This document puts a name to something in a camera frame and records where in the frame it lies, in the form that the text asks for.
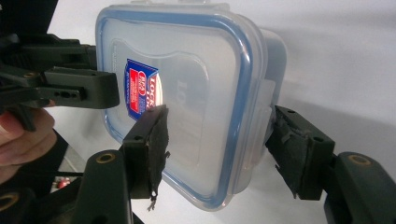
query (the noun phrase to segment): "red label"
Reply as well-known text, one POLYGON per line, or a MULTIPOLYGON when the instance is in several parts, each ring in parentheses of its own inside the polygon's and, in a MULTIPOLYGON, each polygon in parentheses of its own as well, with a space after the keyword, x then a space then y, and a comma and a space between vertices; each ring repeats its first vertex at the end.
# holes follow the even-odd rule
POLYGON ((146 74, 142 71, 139 72, 139 94, 144 96, 146 95, 146 74))
POLYGON ((139 95, 137 93, 137 86, 139 83, 139 73, 134 69, 129 69, 129 107, 136 113, 139 112, 139 95))

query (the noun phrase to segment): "black plastic bracket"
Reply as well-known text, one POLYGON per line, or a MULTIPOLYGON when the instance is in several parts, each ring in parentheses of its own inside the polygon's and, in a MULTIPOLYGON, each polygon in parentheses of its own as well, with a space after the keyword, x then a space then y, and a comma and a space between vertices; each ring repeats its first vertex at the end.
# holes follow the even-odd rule
POLYGON ((125 136, 120 151, 127 161, 132 199, 155 201, 169 152, 168 109, 159 105, 146 111, 125 136))
POLYGON ((294 197, 320 199, 320 171, 331 162, 334 145, 330 137, 297 112, 276 106, 276 124, 266 146, 294 197))
POLYGON ((125 164, 117 150, 106 150, 87 161, 72 224, 131 223, 125 164))
POLYGON ((0 191, 1 223, 36 223, 35 206, 35 195, 30 189, 8 189, 0 191))
POLYGON ((338 155, 334 173, 352 223, 395 223, 396 184, 377 161, 360 153, 343 152, 338 155))
POLYGON ((1 36, 0 114, 10 111, 32 132, 35 125, 28 107, 50 102, 97 109, 118 105, 116 75, 95 69, 95 46, 78 40, 42 34, 1 36))

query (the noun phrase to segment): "container lid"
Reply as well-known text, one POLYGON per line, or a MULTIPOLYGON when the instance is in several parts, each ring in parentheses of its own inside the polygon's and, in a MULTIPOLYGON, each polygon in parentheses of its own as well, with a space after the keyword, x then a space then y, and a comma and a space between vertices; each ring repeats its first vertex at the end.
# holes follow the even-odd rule
POLYGON ((247 186, 274 90, 251 21, 224 4, 112 6, 97 19, 96 45, 98 69, 117 74, 124 102, 104 112, 115 139, 121 143, 147 108, 167 104, 163 179, 211 211, 247 186))

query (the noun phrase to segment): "human hand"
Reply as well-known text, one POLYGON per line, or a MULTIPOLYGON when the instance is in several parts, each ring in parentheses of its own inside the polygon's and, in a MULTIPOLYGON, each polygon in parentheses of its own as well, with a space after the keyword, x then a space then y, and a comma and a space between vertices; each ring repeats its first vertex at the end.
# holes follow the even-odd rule
POLYGON ((21 166, 45 155, 56 143, 53 117, 45 109, 32 109, 36 131, 25 131, 9 112, 0 116, 0 184, 21 166))

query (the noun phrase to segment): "logo sticker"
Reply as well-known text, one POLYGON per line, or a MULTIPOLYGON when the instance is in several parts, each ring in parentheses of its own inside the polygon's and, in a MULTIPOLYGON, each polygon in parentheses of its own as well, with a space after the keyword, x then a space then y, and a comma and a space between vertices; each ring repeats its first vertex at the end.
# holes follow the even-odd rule
POLYGON ((128 115, 135 120, 146 110, 163 103, 160 75, 155 67, 128 59, 124 89, 128 115))

